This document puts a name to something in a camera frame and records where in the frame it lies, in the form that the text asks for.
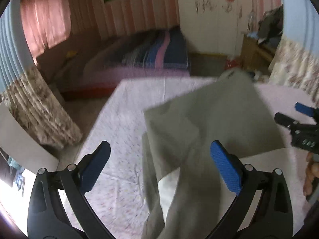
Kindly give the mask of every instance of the blue cloth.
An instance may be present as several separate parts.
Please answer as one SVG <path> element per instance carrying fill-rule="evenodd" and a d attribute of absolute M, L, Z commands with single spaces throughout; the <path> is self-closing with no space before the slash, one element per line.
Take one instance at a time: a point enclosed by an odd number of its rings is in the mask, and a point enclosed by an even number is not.
<path fill-rule="evenodd" d="M 25 177 L 22 176 L 23 171 L 25 170 L 16 160 L 14 160 L 11 156 L 8 159 L 8 164 L 10 166 L 10 173 L 12 173 L 12 169 L 16 169 L 16 175 L 14 177 L 14 183 L 18 186 L 18 191 L 22 189 L 22 196 L 24 193 L 24 184 L 25 184 Z"/>
<path fill-rule="evenodd" d="M 158 38 L 155 40 L 154 45 L 151 46 L 151 48 L 149 49 L 149 52 L 148 52 L 148 55 L 147 55 L 147 59 L 145 61 L 145 67 L 146 68 L 155 68 L 156 55 L 157 55 L 157 52 L 158 52 L 159 48 L 164 43 L 164 38 L 165 38 L 165 32 L 162 31 L 159 34 Z"/>
<path fill-rule="evenodd" d="M 164 68 L 187 69 L 189 66 L 188 55 L 183 34 L 179 27 L 172 28 L 169 33 L 170 43 L 164 57 Z"/>
<path fill-rule="evenodd" d="M 257 31 L 248 33 L 247 37 L 254 38 L 254 39 L 259 39 Z"/>

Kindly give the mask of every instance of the white tablecloth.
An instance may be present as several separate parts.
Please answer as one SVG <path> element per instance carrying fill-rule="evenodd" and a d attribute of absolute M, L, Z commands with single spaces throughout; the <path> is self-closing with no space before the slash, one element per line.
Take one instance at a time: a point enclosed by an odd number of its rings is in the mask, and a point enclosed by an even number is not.
<path fill-rule="evenodd" d="M 86 193 L 86 198 L 117 239 L 140 238 L 148 216 L 142 179 L 141 137 L 146 131 L 143 111 L 213 81 L 215 79 L 212 78 L 123 80 L 104 105 L 76 162 L 85 154 L 92 153 L 101 141 L 111 144 L 111 157 L 92 191 Z M 256 85 L 256 88 L 273 115 L 280 111 L 302 123 L 312 122 L 309 117 L 294 110 L 296 102 L 313 106 L 303 91 L 266 84 Z M 244 158 L 242 162 L 262 171 L 282 169 L 290 191 L 296 232 L 309 209 L 302 192 L 307 153 L 292 148 L 289 132 L 284 128 L 281 130 L 287 148 Z M 221 197 L 222 217 L 234 196 L 224 185 Z M 65 208 L 73 226 L 80 228 L 68 202 Z"/>

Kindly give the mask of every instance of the gray towel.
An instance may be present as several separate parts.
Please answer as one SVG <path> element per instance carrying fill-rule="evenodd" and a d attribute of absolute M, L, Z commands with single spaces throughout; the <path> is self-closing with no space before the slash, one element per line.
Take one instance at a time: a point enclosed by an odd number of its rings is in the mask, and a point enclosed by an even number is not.
<path fill-rule="evenodd" d="M 240 158 L 284 147 L 273 116 L 239 71 L 145 111 L 145 120 L 143 175 L 150 214 L 143 239 L 204 239 L 213 230 L 220 204 L 219 173 L 210 157 L 214 140 Z M 164 222 L 159 195 L 171 193 L 166 178 L 176 173 Z"/>

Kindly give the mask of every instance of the wooden dresser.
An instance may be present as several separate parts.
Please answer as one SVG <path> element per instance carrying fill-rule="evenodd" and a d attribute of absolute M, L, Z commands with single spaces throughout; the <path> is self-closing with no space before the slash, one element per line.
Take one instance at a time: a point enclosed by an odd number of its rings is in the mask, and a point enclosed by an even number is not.
<path fill-rule="evenodd" d="M 268 45 L 257 45 L 257 40 L 244 35 L 240 58 L 243 68 L 248 71 L 258 70 L 270 75 L 268 67 L 274 58 L 276 49 Z"/>

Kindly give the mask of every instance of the human hand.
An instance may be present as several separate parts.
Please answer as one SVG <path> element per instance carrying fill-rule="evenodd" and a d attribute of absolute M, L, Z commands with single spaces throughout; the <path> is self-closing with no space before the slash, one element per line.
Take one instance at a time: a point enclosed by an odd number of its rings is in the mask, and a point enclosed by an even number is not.
<path fill-rule="evenodd" d="M 312 160 L 313 153 L 309 152 L 307 155 L 308 166 L 306 168 L 306 180 L 303 186 L 304 196 L 308 196 L 312 193 L 312 182 L 315 177 L 319 178 L 319 163 L 315 163 Z"/>

